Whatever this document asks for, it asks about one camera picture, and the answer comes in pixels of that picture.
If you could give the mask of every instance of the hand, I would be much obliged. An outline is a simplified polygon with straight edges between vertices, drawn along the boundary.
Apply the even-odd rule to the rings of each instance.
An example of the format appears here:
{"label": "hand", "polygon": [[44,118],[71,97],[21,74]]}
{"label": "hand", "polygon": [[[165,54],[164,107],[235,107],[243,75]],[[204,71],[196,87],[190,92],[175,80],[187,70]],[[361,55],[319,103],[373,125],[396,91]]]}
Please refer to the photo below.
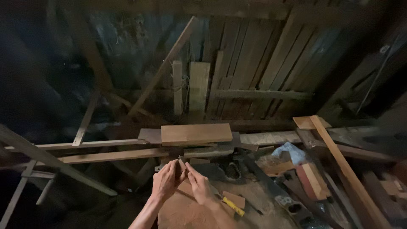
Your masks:
{"label": "hand", "polygon": [[185,166],[189,170],[188,179],[191,182],[192,192],[197,202],[209,209],[216,207],[219,201],[211,190],[208,178],[198,173],[188,162],[185,163]]}
{"label": "hand", "polygon": [[151,196],[158,198],[162,202],[165,202],[170,198],[178,186],[186,178],[186,170],[181,173],[179,177],[175,177],[175,168],[178,160],[173,160],[164,165],[164,167],[153,176],[153,192]]}

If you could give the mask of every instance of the forearm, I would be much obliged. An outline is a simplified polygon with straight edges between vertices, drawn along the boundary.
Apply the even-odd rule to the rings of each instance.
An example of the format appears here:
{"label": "forearm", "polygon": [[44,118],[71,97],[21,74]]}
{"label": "forearm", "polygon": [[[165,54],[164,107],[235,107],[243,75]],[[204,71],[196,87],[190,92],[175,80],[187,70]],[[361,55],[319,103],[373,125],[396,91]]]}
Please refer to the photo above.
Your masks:
{"label": "forearm", "polygon": [[212,203],[207,206],[212,212],[219,228],[222,229],[237,229],[236,222],[223,208],[221,202]]}
{"label": "forearm", "polygon": [[150,229],[163,204],[164,201],[161,198],[150,196],[146,205],[144,205],[144,208],[130,225],[129,229]]}

